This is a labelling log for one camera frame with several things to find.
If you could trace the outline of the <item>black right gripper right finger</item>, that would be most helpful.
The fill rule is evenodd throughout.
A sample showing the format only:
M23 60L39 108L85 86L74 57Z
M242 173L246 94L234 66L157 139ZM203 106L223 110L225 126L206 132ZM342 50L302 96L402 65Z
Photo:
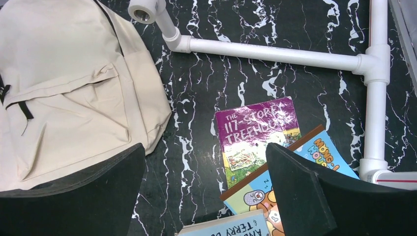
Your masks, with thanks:
M416 191L346 176L275 143L266 158L285 235L416 235Z

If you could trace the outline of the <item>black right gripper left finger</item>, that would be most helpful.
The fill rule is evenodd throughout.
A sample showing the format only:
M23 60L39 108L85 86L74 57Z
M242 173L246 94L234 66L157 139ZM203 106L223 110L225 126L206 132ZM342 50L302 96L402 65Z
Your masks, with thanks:
M30 190L0 194L3 236L125 236L145 171L136 144Z

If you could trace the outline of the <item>143-storey treehouse book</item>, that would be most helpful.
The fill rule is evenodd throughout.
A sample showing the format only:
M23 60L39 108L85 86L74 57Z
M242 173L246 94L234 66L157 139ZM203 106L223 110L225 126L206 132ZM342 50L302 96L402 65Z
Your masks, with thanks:
M255 210L208 222L188 225L178 236L269 236L263 211Z

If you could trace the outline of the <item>beige canvas backpack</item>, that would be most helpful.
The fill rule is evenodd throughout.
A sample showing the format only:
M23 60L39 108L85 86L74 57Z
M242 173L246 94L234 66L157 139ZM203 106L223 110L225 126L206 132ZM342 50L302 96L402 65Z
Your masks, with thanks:
M10 0L0 11L0 189L29 190L136 144L171 108L134 25L97 0Z

